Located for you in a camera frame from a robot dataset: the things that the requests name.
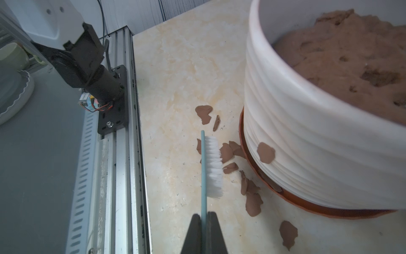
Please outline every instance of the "beige marble surface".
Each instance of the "beige marble surface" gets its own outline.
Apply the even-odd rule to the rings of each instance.
[[[152,251],[180,253],[191,216],[200,213],[203,129],[220,143],[239,142],[244,105],[245,45],[250,0],[212,0],[134,36],[142,142],[147,175]],[[202,125],[194,109],[211,105]],[[212,131],[216,115],[221,124]],[[274,195],[245,159],[235,161],[261,187],[262,213],[250,217],[239,172],[224,176],[224,196],[208,200],[229,253],[402,253],[406,213],[339,220],[307,213]],[[282,245],[283,220],[298,228],[290,252]]]

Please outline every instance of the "black cable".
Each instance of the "black cable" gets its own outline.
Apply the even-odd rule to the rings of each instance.
[[[102,3],[100,2],[100,0],[97,0],[97,2],[99,3],[101,15],[102,15],[101,18],[103,20],[103,47],[104,47],[104,37],[106,37],[105,32],[107,32],[106,20],[104,19],[104,12],[103,12]]]

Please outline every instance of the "brown clay fragment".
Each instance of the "brown clay fragment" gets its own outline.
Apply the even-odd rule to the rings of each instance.
[[[261,162],[269,164],[275,159],[275,149],[264,142],[259,143],[257,153]]]
[[[224,172],[224,174],[229,174],[231,172],[234,172],[237,169],[238,169],[237,163],[233,162],[233,163],[230,163],[227,166],[225,166],[223,168],[223,172]]]
[[[196,150],[199,152],[199,154],[202,154],[202,141],[200,139],[197,139]]]
[[[251,217],[255,217],[261,213],[261,205],[263,201],[258,193],[246,193],[247,201],[245,202],[245,210]]]
[[[213,131],[217,130],[219,124],[220,124],[220,117],[217,115],[216,120],[214,121]]]
[[[298,229],[289,221],[283,221],[279,227],[279,233],[283,239],[283,246],[290,251],[290,248],[295,245],[295,238],[298,237]]]
[[[197,115],[202,119],[202,124],[208,124],[210,119],[212,118],[209,116],[209,113],[213,111],[213,107],[209,105],[205,106],[197,106],[195,108]]]
[[[227,143],[223,143],[223,146],[220,148],[220,153],[223,163],[229,161],[234,156],[233,150]]]
[[[248,180],[248,186],[247,186],[247,193],[257,193],[261,188],[259,188],[257,185],[252,180]]]
[[[245,158],[244,152],[239,144],[234,141],[229,141],[230,147],[233,150],[233,154]]]
[[[241,195],[247,193],[248,188],[248,178],[245,177],[244,171],[240,170],[241,173]]]

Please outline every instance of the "white bristles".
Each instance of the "white bristles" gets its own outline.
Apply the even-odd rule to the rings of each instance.
[[[223,169],[217,139],[213,136],[205,136],[205,146],[207,196],[219,198],[223,196],[221,189],[223,185]]]

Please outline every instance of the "slotted metal strip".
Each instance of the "slotted metal strip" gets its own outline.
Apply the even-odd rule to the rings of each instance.
[[[67,254],[85,253],[89,227],[98,115],[86,112],[69,223]]]

